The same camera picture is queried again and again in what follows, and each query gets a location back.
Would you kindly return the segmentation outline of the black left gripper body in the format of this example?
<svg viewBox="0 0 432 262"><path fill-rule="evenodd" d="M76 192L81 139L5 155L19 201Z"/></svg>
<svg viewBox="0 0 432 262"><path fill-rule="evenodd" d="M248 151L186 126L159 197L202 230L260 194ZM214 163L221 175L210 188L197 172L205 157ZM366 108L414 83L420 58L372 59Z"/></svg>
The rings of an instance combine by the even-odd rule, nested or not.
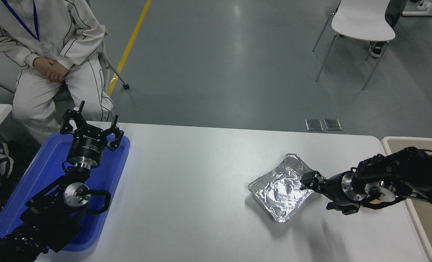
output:
<svg viewBox="0 0 432 262"><path fill-rule="evenodd" d="M107 135L96 127L83 127L73 133L73 141L67 156L70 164L79 163L81 159L90 159L93 165L100 165Z"/></svg>

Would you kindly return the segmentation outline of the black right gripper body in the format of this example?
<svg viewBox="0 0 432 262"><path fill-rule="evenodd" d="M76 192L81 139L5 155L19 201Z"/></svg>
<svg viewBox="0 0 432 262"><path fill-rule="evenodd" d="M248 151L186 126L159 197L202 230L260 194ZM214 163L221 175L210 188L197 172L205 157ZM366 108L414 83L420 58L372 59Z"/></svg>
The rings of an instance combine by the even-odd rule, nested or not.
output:
<svg viewBox="0 0 432 262"><path fill-rule="evenodd" d="M325 180L327 198L331 200L326 205L327 210L346 210L349 200L342 189L342 180L345 174L337 174Z"/></svg>

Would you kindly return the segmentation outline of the person's left hand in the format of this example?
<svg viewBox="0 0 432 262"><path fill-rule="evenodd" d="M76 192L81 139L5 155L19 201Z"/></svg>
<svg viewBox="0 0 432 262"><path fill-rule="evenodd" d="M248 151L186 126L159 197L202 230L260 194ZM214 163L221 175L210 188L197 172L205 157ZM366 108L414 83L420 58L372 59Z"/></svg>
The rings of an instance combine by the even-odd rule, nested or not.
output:
<svg viewBox="0 0 432 262"><path fill-rule="evenodd" d="M50 67L47 69L45 76L48 81L61 82L69 73L69 69L65 68L57 61L49 61Z"/></svg>

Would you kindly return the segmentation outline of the person's right hand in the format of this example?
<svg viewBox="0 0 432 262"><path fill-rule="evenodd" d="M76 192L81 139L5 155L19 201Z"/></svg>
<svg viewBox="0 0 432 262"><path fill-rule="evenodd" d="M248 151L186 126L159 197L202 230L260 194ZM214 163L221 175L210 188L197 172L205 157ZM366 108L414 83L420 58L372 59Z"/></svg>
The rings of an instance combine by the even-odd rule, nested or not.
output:
<svg viewBox="0 0 432 262"><path fill-rule="evenodd" d="M48 73L48 70L56 63L56 61L53 61L51 59L48 59L46 57L37 57L33 60L32 66L35 68L35 70L38 71L43 76L46 76Z"/></svg>

